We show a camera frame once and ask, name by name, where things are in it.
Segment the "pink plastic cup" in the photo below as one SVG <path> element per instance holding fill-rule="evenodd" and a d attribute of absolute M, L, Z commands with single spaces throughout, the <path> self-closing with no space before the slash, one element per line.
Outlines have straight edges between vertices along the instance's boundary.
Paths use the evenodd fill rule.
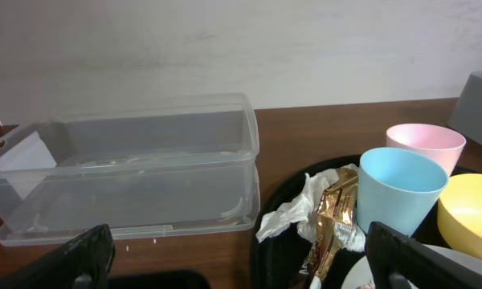
<path fill-rule="evenodd" d="M 422 154 L 437 162 L 448 176 L 453 172 L 466 143 L 460 133 L 432 124 L 397 124 L 386 130 L 388 147 Z"/>

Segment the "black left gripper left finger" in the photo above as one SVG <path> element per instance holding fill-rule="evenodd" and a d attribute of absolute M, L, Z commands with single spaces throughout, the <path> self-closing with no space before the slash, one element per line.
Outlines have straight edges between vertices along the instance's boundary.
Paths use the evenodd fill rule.
<path fill-rule="evenodd" d="M 0 279 L 0 289 L 106 288 L 115 253 L 109 226 L 98 225 Z"/>

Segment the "gold snack wrapper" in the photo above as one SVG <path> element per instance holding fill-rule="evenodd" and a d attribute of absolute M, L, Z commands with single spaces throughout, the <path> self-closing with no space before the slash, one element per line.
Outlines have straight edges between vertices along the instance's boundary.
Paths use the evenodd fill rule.
<path fill-rule="evenodd" d="M 338 179 L 324 190 L 317 209 L 317 240 L 308 255 L 311 288 L 321 288 L 329 273 L 335 254 L 345 246 L 355 230 L 353 220 L 357 199 L 357 172 L 336 169 Z"/>

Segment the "yellow plastic bowl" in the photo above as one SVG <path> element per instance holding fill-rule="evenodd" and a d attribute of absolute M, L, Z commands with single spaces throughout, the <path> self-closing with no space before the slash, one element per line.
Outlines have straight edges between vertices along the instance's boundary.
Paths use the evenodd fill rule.
<path fill-rule="evenodd" d="M 482 174 L 449 178 L 438 200 L 437 224 L 453 250 L 482 260 Z"/>

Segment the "light blue plastic cup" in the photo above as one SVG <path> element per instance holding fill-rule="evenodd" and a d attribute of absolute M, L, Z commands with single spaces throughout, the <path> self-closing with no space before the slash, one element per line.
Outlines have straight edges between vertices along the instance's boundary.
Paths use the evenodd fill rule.
<path fill-rule="evenodd" d="M 419 228 L 449 176 L 435 161 L 410 150 L 375 148 L 361 155 L 357 224 L 368 233 L 381 222 L 411 236 Z"/>

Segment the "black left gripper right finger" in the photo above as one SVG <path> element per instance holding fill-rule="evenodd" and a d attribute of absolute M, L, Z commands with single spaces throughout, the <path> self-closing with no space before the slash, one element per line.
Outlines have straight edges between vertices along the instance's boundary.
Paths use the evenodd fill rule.
<path fill-rule="evenodd" d="M 365 250 L 377 289 L 482 289 L 482 275 L 381 222 L 370 224 Z"/>

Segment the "white napkin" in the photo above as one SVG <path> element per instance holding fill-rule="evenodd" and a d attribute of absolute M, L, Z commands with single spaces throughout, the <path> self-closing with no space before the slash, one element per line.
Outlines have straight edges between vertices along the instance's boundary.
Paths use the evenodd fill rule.
<path fill-rule="evenodd" d="M 305 181 L 301 192 L 290 202 L 281 204 L 276 210 L 266 213 L 261 220 L 260 228 L 255 234 L 258 243 L 267 238 L 274 238 L 283 233 L 291 224 L 297 224 L 297 233 L 302 239 L 312 244 L 316 249 L 317 210 L 320 198 L 325 189 L 341 180 L 343 169 L 348 169 L 358 175 L 358 167 L 348 164 L 337 169 L 326 169 L 314 176 L 304 174 Z"/>

